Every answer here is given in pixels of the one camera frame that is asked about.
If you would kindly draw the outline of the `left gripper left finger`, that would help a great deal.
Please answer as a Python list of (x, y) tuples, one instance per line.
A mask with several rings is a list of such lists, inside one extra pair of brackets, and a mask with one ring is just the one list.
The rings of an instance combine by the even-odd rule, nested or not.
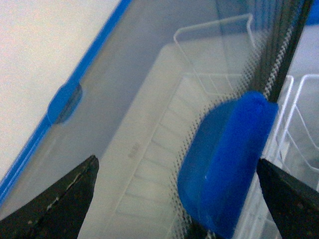
[(0, 222), (2, 239), (76, 239), (99, 171), (94, 155)]

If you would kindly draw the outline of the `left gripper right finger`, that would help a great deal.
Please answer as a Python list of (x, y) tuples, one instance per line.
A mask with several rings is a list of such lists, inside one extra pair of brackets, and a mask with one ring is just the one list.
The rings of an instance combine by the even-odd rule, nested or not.
[(319, 193), (261, 158), (257, 175), (262, 195), (283, 239), (319, 237)]

